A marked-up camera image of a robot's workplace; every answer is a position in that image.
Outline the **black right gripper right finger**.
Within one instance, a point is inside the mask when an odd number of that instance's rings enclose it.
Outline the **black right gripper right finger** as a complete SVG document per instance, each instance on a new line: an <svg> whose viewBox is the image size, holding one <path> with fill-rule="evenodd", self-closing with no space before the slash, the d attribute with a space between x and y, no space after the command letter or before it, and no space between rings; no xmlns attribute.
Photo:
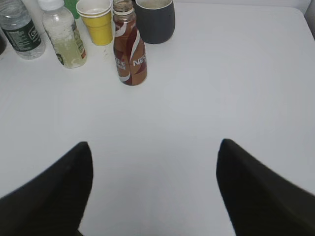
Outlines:
<svg viewBox="0 0 315 236"><path fill-rule="evenodd" d="M232 139L220 144L216 178L235 235L315 234L315 196L269 169Z"/></svg>

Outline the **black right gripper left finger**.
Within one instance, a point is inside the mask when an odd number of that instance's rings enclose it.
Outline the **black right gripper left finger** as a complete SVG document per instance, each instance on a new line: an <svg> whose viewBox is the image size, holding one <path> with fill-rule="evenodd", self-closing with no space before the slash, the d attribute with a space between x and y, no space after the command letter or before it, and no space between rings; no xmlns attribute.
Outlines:
<svg viewBox="0 0 315 236"><path fill-rule="evenodd" d="M93 185L93 159L79 142L41 174L1 197L2 236L80 236Z"/></svg>

